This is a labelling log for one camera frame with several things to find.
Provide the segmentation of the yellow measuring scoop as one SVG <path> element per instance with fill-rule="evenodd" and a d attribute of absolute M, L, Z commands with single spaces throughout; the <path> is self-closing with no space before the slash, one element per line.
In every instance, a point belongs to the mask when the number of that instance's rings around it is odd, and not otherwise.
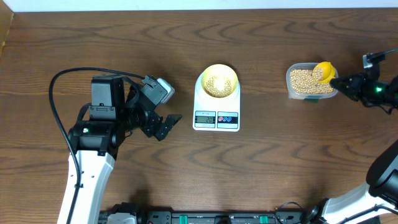
<path fill-rule="evenodd" d="M 321 62 L 312 71 L 313 79 L 320 84 L 327 84 L 336 77 L 336 69 L 330 62 Z"/>

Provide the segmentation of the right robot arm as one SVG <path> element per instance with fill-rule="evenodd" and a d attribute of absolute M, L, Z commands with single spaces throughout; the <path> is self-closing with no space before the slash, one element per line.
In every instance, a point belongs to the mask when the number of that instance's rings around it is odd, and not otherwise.
<path fill-rule="evenodd" d="M 367 107 L 397 109 L 397 78 L 380 82 L 359 73 L 334 78 L 330 85 Z M 360 223 L 385 213 L 397 214 L 397 142 L 370 166 L 365 183 L 336 198 L 326 198 L 307 218 L 308 223 Z"/>

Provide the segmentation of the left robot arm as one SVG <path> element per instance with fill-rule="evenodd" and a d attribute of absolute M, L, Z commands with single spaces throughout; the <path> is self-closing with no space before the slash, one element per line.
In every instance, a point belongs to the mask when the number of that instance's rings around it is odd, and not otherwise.
<path fill-rule="evenodd" d="M 118 149 L 135 129 L 161 141 L 181 119 L 155 109 L 174 88 L 161 78 L 145 76 L 137 84 L 122 75 L 98 75 L 91 81 L 91 103 L 81 107 L 67 134 L 72 151 L 59 223 L 97 223 Z"/>

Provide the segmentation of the white digital kitchen scale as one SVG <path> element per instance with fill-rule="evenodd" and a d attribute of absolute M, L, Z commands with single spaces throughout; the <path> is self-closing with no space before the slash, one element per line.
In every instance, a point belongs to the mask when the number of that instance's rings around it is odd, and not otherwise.
<path fill-rule="evenodd" d="M 224 97 L 215 98 L 204 89 L 202 72 L 195 84 L 192 127 L 196 131 L 238 132 L 241 124 L 240 83 Z"/>

